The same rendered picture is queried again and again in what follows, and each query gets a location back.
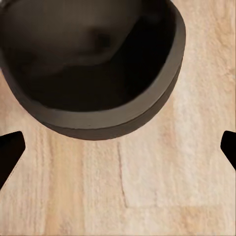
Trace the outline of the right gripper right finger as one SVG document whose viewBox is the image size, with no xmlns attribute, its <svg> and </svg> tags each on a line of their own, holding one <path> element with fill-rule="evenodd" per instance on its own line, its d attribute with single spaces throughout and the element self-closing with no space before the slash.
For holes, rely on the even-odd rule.
<svg viewBox="0 0 236 236">
<path fill-rule="evenodd" d="M 236 133 L 225 131 L 220 147 L 236 170 Z"/>
</svg>

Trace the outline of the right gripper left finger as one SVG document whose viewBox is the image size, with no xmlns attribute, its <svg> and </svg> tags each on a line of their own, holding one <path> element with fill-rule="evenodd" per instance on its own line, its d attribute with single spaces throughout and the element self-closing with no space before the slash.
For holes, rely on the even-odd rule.
<svg viewBox="0 0 236 236">
<path fill-rule="evenodd" d="M 0 136 L 0 190 L 26 149 L 22 131 Z"/>
</svg>

